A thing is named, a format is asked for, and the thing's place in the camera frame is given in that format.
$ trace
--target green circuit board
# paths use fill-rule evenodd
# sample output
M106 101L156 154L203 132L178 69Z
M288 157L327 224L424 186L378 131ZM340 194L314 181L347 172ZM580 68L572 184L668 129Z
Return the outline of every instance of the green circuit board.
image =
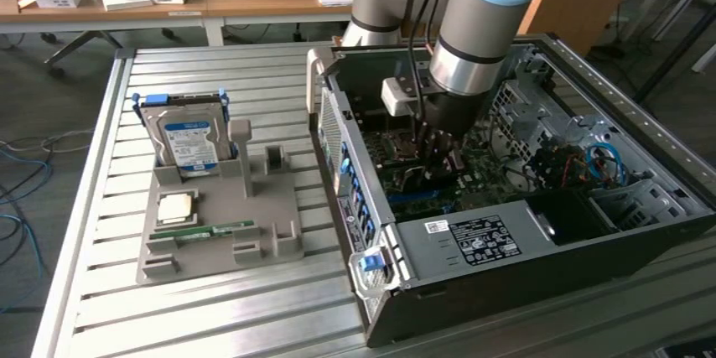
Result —
M414 157L412 133L399 129L364 134L386 197L398 222L504 203L520 192L504 176L503 165L487 148L478 128L471 130L463 144L466 169L451 175L451 180L436 189L406 192L398 183L411 169L420 170Z

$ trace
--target blue network cable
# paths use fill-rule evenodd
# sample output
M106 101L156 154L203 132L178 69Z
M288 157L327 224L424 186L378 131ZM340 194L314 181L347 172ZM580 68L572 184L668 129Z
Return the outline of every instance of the blue network cable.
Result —
M584 159L590 167L590 172L596 178L600 178L602 177L600 173L598 172L595 166L592 165L592 153L591 153L592 148L604 148L607 151L611 152L612 156L615 157L616 167L619 169L619 183L624 186L627 184L627 173L624 169L623 158L619 155L619 151L616 151L615 146L612 146L610 143L595 143L591 146L588 146L587 149L584 150L584 154L586 154Z
M46 169L46 176L43 177L43 179L39 181L39 183L28 191L26 191L20 196L15 197L15 199L11 199L10 195L4 196L4 198L7 198L7 200L0 200L0 205L7 205L12 201L18 201L18 200L23 199L27 195L30 195L32 192L35 192L38 189L40 189L43 187L43 185L47 184L47 181L50 180L50 177L52 176L52 166L51 166L51 164L48 164L44 161L39 161L36 159L24 159L24 158L16 157L15 155L12 155L7 151L4 151L2 148L0 148L0 154L4 155L7 158L10 158L12 161L18 161L19 163L36 163L36 164L42 165L43 168Z
M10 215L10 214L0 214L0 218L4 218L7 220L12 220L12 221L15 221L16 223L19 223L23 226L24 231L26 231L27 235L31 238L32 251L35 252L35 261L38 263L38 283L23 294L23 296L20 296L20 298L18 298L15 301L12 301L12 303L10 305L7 305L4 308L0 308L0 314L4 314L14 306L18 306L18 304L20 304L26 299L28 299L28 297L32 295L32 293L38 290L39 285L40 285L40 281L43 280L43 259L40 258L40 249L39 249L39 246L38 246L38 239L35 237L35 232L32 231L32 228L31 228L31 226L28 226L27 222L24 222L24 220L20 219L20 217L16 217L15 215Z

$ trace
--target hard drive label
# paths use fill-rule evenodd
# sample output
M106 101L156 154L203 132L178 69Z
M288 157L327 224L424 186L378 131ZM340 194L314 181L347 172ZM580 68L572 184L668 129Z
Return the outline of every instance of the hard drive label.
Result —
M450 224L450 231L471 266L522 253L499 215Z
M210 122L171 123L164 126L178 166L191 171L212 168L219 162L216 146L207 138Z

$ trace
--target gray carpet floor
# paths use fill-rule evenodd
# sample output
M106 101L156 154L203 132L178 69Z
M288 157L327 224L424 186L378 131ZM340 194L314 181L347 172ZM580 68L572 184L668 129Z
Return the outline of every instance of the gray carpet floor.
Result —
M647 23L658 16L664 1L660 0ZM623 15L630 16L640 2L642 0L627 0L623 4ZM623 45L628 51L623 60L595 62L627 92L634 92L630 81L634 82L634 86L646 82L666 55L674 50L688 29L704 14L704 10L703 5L692 5L688 8L664 41L648 47L643 46L650 48L650 52L640 52L632 39L632 43ZM262 36L264 28L266 26L260 25L246 29L238 27L234 32L251 40ZM291 42L294 30L294 24L275 24L260 42ZM206 46L203 29L188 28L174 31L179 37L174 41L163 37L158 29L124 31L116 33L115 37L124 46L134 48ZM303 35L308 40L326 40L340 32L336 23L303 24ZM71 41L75 35L58 33L62 43ZM644 44L650 42L648 37L648 34L642 37ZM18 39L18 35L11 36L12 42ZM716 143L712 137L716 129L716 118L712 114L716 105L716 63L708 67L704 74L694 74L687 68L715 42L716 27L711 27L671 70L648 103L659 120L711 163L716 163ZM94 40L58 64L66 69L67 77L56 80L46 73L43 59L60 45L46 44L39 34L27 34L23 43L15 49L0 51L0 140L51 136L94 126L115 51L102 40ZM0 47L4 46L7 44L0 39ZM72 147L84 141L87 137L78 137L62 146ZM55 268L62 248L86 154L86 151L80 151L55 155L48 184L19 201L38 234L39 246L51 270ZM22 153L22 155L24 158L44 158L43 153ZM0 156L0 184L6 187L12 186L35 168L36 166L15 163ZM14 214L8 205L0 205L0 214L3 213ZM6 226L4 221L0 221L0 236L8 233ZM12 247L12 242L0 241L0 259L7 256ZM0 267L0 307L35 286L36 275L34 255L30 246L26 245L10 263ZM32 310L42 310L48 288L50 278L44 278L38 290L19 305L31 312L0 314L2 357L30 355L42 316L40 312Z

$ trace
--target white sticker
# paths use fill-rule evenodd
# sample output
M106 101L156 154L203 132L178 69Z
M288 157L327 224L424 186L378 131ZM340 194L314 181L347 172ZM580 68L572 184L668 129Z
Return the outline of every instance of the white sticker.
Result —
M212 132L210 122L170 123L164 129L178 166L190 171L214 168L219 157L207 139Z
M440 220L440 221L431 221L426 223L426 229L428 230L428 234L435 234L436 232L443 232L448 230L448 221Z
M200 16L202 12L170 12L168 13L172 17L174 16Z

